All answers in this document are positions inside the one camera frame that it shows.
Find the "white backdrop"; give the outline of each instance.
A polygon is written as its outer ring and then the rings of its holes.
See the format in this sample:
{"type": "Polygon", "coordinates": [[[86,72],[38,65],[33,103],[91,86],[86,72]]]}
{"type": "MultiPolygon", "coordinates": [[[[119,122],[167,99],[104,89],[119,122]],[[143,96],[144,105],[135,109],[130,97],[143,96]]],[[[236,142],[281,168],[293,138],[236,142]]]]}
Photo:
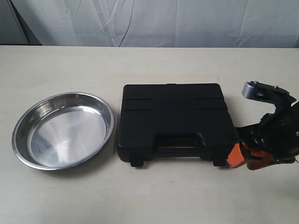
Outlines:
{"type": "Polygon", "coordinates": [[[299,46],[299,0],[12,2],[43,45],[299,46]]]}

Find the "beige table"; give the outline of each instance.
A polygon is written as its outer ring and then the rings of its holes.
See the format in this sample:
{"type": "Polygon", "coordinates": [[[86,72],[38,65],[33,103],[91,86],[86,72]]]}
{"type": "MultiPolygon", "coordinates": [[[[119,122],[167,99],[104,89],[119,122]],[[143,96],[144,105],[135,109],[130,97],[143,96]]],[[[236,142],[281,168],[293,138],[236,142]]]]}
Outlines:
{"type": "Polygon", "coordinates": [[[274,108],[242,97],[250,80],[299,96],[299,50],[0,46],[0,223],[298,223],[298,164],[231,170],[191,158],[134,169],[113,154],[112,138],[76,168],[43,172],[11,149],[17,120],[39,100],[88,92],[119,117],[125,84],[219,83],[234,124],[249,125],[274,108]]]}

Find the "tool case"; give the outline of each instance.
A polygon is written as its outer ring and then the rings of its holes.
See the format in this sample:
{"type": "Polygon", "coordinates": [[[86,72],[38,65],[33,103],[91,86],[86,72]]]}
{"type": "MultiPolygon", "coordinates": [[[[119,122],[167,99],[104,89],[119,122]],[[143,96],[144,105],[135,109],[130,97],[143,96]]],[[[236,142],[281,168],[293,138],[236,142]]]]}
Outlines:
{"type": "Polygon", "coordinates": [[[132,167],[157,157],[200,157],[225,166],[238,142],[218,84],[126,85],[118,156],[132,167]]]}

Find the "stainless steel bowl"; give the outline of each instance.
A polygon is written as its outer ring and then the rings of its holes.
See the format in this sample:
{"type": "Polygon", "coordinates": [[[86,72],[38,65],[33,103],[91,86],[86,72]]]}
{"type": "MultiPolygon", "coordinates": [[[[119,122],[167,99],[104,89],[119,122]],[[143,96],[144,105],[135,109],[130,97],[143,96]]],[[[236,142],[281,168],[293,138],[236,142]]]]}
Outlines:
{"type": "Polygon", "coordinates": [[[13,150],[30,167],[66,169],[99,152],[113,127],[113,112],[104,100],[87,93],[63,93],[37,103],[20,118],[13,150]]]}

